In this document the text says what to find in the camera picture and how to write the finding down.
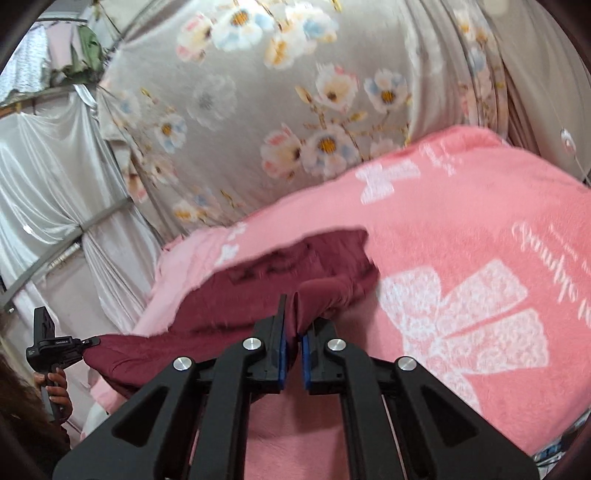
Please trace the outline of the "person's left hand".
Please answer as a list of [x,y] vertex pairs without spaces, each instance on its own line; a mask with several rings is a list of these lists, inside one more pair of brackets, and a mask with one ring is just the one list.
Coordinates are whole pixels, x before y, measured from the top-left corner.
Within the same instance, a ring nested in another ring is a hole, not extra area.
[[73,413],[73,404],[68,393],[67,377],[63,369],[57,368],[55,372],[47,375],[35,372],[33,374],[35,385],[44,389],[49,400],[58,407],[58,413],[55,422],[63,425]]

